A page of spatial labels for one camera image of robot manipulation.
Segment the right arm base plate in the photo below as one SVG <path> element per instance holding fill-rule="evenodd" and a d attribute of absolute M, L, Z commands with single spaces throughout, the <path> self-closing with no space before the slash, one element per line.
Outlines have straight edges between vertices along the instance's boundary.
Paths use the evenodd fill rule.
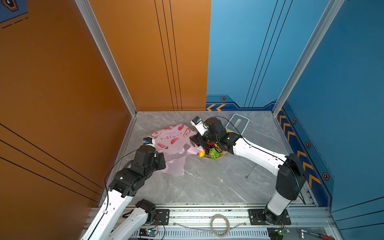
<path fill-rule="evenodd" d="M 280 215 L 275 215 L 267 209 L 249 209 L 249 219 L 251 225 L 291 225 L 291 218 L 287 210 L 283 210 Z"/>

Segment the pink printed plastic bag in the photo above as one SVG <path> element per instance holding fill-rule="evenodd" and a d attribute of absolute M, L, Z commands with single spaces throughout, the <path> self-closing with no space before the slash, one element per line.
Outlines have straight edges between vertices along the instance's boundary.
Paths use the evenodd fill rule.
<path fill-rule="evenodd" d="M 161 170 L 162 173 L 175 177 L 182 176 L 187 156 L 204 152 L 203 147 L 197 146 L 190 139 L 196 134 L 188 126 L 179 124 L 149 135 L 155 141 L 156 150 L 164 154 L 166 168 Z"/>

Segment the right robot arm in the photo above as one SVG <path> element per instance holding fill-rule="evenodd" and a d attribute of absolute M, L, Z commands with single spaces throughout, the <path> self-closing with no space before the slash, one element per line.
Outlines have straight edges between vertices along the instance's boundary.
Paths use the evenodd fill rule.
<path fill-rule="evenodd" d="M 191 124 L 198 131 L 191 137 L 197 146 L 211 146 L 214 150 L 246 158 L 276 176 L 275 191 L 256 217 L 266 225 L 279 225 L 287 220 L 289 204 L 303 197 L 301 190 L 306 177 L 300 158 L 295 154 L 283 155 L 258 146 L 244 138 L 238 130 L 227 131 L 220 116 L 205 121 L 195 117 Z"/>

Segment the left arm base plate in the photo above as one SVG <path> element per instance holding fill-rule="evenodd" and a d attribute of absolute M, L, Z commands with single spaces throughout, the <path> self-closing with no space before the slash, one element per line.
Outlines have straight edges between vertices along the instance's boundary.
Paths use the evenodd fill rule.
<path fill-rule="evenodd" d="M 170 220 L 170 209 L 155 209 L 155 217 L 153 225 L 164 225 L 168 226 Z"/>

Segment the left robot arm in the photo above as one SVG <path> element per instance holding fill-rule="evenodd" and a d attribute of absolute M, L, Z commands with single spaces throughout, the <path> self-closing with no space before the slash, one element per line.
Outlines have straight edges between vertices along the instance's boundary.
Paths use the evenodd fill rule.
<path fill-rule="evenodd" d="M 115 228 L 121 214 L 146 180 L 155 171 L 165 168 L 164 154 L 159 153 L 153 145 L 140 146 L 131 165 L 114 175 L 102 206 L 81 239 L 128 240 L 141 226 L 150 224 L 155 217 L 156 205 L 141 200 L 128 218 Z"/>

